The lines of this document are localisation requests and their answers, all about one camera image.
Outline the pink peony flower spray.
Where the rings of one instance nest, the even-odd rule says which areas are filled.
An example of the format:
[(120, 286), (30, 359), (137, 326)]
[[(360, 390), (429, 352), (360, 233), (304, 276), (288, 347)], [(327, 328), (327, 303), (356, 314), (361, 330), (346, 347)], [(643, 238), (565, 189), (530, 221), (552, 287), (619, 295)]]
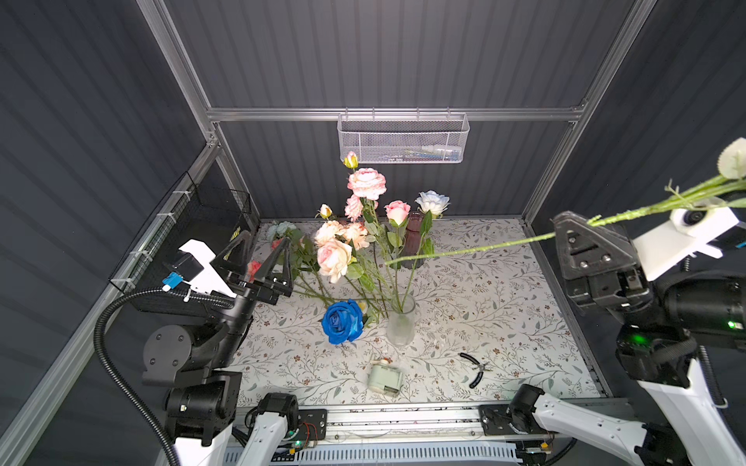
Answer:
[(379, 202), (387, 191), (387, 181), (383, 174), (373, 168), (363, 168), (357, 162), (355, 156), (343, 159), (343, 164), (349, 170), (347, 188), (351, 192), (345, 204), (345, 219), (350, 223), (359, 221), (363, 223), (373, 235), (377, 264), (384, 277), (385, 289), (390, 293), (388, 303), (390, 310), (397, 310), (394, 302), (394, 270), (390, 265), (384, 264), (390, 258), (390, 246), (387, 233), (390, 225), (386, 216), (385, 206), (381, 207)]

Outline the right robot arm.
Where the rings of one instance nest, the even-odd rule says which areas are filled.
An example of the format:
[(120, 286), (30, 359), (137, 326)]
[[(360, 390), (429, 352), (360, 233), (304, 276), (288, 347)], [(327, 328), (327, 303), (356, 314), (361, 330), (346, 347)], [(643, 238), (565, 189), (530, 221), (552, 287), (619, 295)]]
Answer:
[(565, 212), (554, 220), (567, 296), (621, 322), (616, 356), (666, 419), (616, 419), (521, 386), (507, 408), (521, 434), (558, 433), (631, 465), (741, 465), (745, 450), (724, 418), (707, 347), (745, 347), (745, 279), (718, 271), (681, 272), (701, 252), (720, 256), (745, 243), (727, 207), (677, 209), (631, 239), (621, 229)]

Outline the dark red glass vase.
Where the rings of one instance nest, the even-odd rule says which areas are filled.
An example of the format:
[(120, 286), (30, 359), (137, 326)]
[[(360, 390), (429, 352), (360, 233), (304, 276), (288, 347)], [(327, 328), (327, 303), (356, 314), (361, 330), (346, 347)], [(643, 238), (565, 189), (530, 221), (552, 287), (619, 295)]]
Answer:
[(409, 217), (404, 234), (402, 254), (404, 256), (416, 256), (421, 253), (423, 243), (427, 238), (427, 228), (424, 227), (425, 214), (415, 213)]

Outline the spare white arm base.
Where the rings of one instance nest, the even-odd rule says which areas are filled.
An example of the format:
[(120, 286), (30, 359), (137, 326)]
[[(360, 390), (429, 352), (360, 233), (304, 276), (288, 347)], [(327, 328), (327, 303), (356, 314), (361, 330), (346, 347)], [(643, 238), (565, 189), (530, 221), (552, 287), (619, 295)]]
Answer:
[(293, 394), (268, 393), (254, 413), (254, 427), (236, 462), (238, 466), (269, 465), (281, 444), (293, 440), (298, 431), (299, 404)]

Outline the cream white flower spray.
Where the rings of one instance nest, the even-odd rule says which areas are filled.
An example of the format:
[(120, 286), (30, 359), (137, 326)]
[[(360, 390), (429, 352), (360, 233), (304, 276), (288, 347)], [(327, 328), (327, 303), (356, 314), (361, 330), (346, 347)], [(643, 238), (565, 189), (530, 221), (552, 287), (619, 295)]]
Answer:
[[(371, 266), (374, 268), (376, 276), (383, 284), (383, 291), (388, 296), (387, 304), (389, 305), (388, 299), (390, 298), (390, 293), (385, 289), (384, 277), (381, 274), (380, 268), (377, 264), (375, 252), (374, 250), (372, 250), (372, 247), (374, 245), (374, 238), (373, 235), (369, 232), (369, 229), (359, 221), (355, 221), (354, 223), (350, 223), (349, 221), (340, 221), (340, 219), (338, 219), (336, 215), (334, 215), (332, 209), (328, 206), (328, 204), (321, 205), (318, 212), (318, 217), (322, 220), (322, 224), (313, 235), (313, 240), (317, 246), (317, 252), (319, 246), (322, 243), (334, 238), (342, 241), (343, 243), (350, 244), (353, 247), (356, 255), (361, 259), (367, 259)], [(327, 277), (324, 277), (322, 275), (321, 277), (323, 277), (333, 287), (335, 285), (347, 285), (352, 291), (355, 291), (353, 287), (350, 287), (344, 281), (340, 281), (339, 283), (330, 283)], [(355, 291), (355, 293), (356, 297), (360, 301), (363, 300), (359, 296), (359, 293), (357, 293), (357, 291)]]

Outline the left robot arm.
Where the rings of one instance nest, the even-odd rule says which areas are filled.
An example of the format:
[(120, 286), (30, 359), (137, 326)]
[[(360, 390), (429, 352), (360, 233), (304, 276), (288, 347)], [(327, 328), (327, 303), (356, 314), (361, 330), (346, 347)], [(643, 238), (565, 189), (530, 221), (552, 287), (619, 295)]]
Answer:
[(209, 448), (235, 419), (241, 376), (230, 365), (248, 336), (258, 303), (274, 305), (291, 296), (291, 242), (283, 239), (258, 268), (248, 258), (228, 256), (250, 238), (242, 232), (223, 250), (213, 252), (199, 240), (178, 248), (160, 292), (182, 300), (178, 314), (195, 306), (205, 311), (202, 324), (170, 324), (145, 343), (146, 386), (167, 388), (164, 453), (171, 465), (182, 462), (180, 438), (198, 440)]

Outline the white blue rose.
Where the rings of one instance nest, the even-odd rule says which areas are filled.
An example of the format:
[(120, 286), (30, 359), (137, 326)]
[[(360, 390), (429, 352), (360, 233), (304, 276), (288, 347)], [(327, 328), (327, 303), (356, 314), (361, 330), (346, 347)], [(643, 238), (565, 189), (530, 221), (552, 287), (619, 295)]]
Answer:
[(423, 243), (424, 247), (421, 249), (420, 254), (432, 254), (434, 252), (434, 246), (429, 236), (431, 236), (433, 223), (437, 219), (440, 219), (448, 210), (450, 206), (450, 197), (434, 190), (421, 191), (415, 199), (414, 205), (410, 206), (411, 210), (409, 217), (413, 216), (415, 213), (425, 214), (424, 227), (427, 228), (427, 238), (425, 238), (425, 242)]

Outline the clear frosted glass vase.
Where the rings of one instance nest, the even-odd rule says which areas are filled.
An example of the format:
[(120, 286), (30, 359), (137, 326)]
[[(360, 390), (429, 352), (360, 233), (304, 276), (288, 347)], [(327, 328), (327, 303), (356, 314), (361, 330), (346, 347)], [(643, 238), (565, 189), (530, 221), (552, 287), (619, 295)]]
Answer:
[(415, 338), (417, 321), (417, 305), (414, 297), (408, 294), (402, 301), (399, 311), (389, 314), (387, 324), (387, 338), (398, 348), (411, 344)]

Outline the pink rose stem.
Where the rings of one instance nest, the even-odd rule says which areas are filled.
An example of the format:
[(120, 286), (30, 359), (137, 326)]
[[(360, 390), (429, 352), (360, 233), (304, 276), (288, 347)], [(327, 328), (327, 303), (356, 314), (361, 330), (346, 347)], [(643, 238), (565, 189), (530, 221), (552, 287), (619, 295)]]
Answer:
[[(385, 206), (386, 216), (390, 225), (390, 230), (387, 233), (392, 250), (390, 251), (390, 258), (396, 259), (403, 251), (404, 246), (404, 234), (406, 225), (408, 223), (411, 206), (404, 201), (396, 200), (390, 202)], [(400, 263), (392, 264), (390, 266), (394, 270), (394, 302), (396, 303), (398, 312), (404, 311), (404, 305), (399, 291), (398, 283), (398, 270)]]

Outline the cream rose stem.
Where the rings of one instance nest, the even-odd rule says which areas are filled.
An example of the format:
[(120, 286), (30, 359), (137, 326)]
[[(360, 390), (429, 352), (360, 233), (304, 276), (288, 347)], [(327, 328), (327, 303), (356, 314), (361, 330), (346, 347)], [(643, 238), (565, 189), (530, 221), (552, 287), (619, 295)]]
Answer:
[(390, 306), (383, 284), (367, 259), (359, 258), (350, 244), (334, 238), (322, 243), (317, 252), (319, 273), (330, 283), (344, 281), (367, 302), (373, 320), (388, 318)]

